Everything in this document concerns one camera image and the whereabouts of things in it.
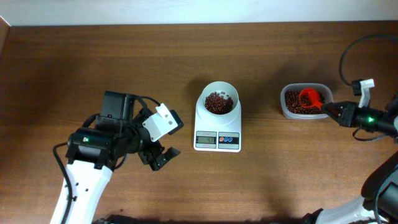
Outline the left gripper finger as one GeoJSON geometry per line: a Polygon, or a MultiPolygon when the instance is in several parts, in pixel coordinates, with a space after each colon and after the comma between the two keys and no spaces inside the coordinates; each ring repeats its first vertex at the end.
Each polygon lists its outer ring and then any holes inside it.
{"type": "Polygon", "coordinates": [[[159,141],[143,142],[137,154],[144,165],[150,164],[154,159],[158,158],[164,151],[165,147],[159,141]]]}
{"type": "Polygon", "coordinates": [[[174,147],[170,147],[165,153],[161,153],[159,156],[155,157],[155,159],[150,163],[150,168],[152,171],[158,171],[180,153],[181,152],[179,150],[174,147]]]}

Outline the orange measuring scoop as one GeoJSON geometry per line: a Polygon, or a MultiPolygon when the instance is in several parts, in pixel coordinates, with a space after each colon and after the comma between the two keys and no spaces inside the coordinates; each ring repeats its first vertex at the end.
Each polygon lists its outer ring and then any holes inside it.
{"type": "Polygon", "coordinates": [[[313,88],[303,89],[298,97],[299,103],[303,108],[313,108],[316,107],[321,109],[323,103],[320,101],[320,94],[313,88]],[[306,97],[310,103],[306,103],[303,101],[303,97],[306,97]]]}

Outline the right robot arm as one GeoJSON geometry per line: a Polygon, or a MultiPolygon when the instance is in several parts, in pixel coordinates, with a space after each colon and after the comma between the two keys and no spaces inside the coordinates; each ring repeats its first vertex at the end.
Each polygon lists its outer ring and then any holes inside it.
{"type": "MultiPolygon", "coordinates": [[[[322,112],[340,126],[379,132],[374,138],[355,138],[361,142],[389,137],[397,143],[397,95],[385,110],[361,106],[352,101],[326,103],[322,112]]],[[[397,153],[383,162],[364,182],[361,195],[333,209],[319,209],[302,218],[303,223],[397,223],[397,153]]]]}

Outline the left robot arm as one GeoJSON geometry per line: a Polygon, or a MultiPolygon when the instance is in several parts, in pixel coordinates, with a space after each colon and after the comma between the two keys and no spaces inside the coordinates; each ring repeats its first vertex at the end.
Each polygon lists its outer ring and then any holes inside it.
{"type": "Polygon", "coordinates": [[[160,138],[183,127],[176,111],[157,103],[151,111],[144,96],[106,91],[100,113],[91,115],[64,143],[67,163],[53,147],[63,186],[52,223],[91,223],[113,172],[127,156],[137,154],[144,165],[160,170],[179,155],[160,138]]]}

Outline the white digital kitchen scale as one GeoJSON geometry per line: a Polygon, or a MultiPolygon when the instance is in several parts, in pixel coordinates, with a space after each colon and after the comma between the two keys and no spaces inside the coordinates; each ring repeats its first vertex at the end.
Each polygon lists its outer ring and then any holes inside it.
{"type": "Polygon", "coordinates": [[[240,152],[243,136],[241,114],[240,101],[229,113],[213,114],[199,97],[195,110],[193,148],[196,151],[240,152]]]}

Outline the clear plastic bean container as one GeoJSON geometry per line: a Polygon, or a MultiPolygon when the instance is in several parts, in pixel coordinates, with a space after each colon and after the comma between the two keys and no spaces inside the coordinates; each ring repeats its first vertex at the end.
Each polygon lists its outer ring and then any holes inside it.
{"type": "Polygon", "coordinates": [[[333,101],[333,94],[331,90],[323,84],[319,83],[294,83],[294,84],[289,84],[285,86],[281,93],[280,93],[280,104],[282,107],[282,113],[283,115],[288,118],[288,119],[323,119],[327,118],[328,116],[326,114],[295,114],[291,113],[286,105],[285,105],[285,96],[284,93],[288,90],[292,91],[302,91],[303,89],[306,88],[313,88],[317,92],[320,93],[322,102],[330,103],[333,101]]]}

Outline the red beans pile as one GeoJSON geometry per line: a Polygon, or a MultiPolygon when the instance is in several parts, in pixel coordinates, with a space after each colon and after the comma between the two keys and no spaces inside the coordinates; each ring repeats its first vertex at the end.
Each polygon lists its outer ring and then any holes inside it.
{"type": "Polygon", "coordinates": [[[300,91],[288,90],[284,93],[285,105],[291,113],[295,114],[321,114],[317,107],[304,108],[299,102],[300,91]]]}

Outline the red beans in bowl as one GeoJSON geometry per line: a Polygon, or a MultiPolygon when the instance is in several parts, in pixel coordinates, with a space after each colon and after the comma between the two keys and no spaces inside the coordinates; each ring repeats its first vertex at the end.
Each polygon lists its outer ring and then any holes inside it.
{"type": "Polygon", "coordinates": [[[221,93],[211,93],[205,99],[205,108],[213,114],[227,114],[233,109],[233,99],[221,93]]]}

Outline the white round bowl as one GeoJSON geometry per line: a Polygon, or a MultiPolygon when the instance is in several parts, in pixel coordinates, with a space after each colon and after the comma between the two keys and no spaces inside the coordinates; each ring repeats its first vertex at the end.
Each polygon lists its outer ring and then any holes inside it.
{"type": "Polygon", "coordinates": [[[232,111],[235,109],[235,107],[237,107],[237,104],[239,101],[239,95],[238,95],[238,92],[235,89],[235,87],[227,82],[218,81],[218,82],[210,83],[203,89],[203,91],[201,93],[200,101],[201,101],[201,104],[204,106],[204,108],[205,108],[206,97],[214,92],[221,93],[222,95],[230,96],[233,99],[234,105],[233,105],[232,111]]]}

